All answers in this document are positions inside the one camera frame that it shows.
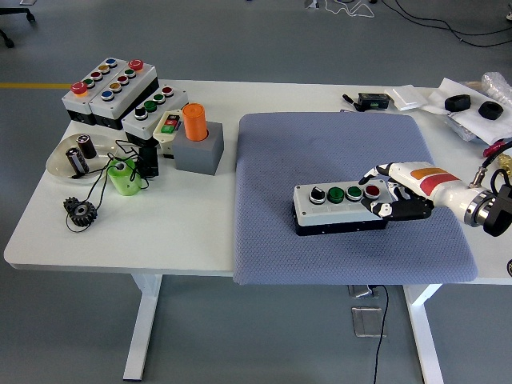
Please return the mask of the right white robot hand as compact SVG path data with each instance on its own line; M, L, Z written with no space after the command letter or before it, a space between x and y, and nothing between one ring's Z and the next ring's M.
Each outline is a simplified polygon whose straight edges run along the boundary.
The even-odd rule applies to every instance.
M428 218L435 207L449 208L459 221L476 226L477 197L483 188L470 188L462 180L428 162L392 162L369 170L359 185L384 175L388 177L391 203L362 204L374 215L387 221L409 221Z

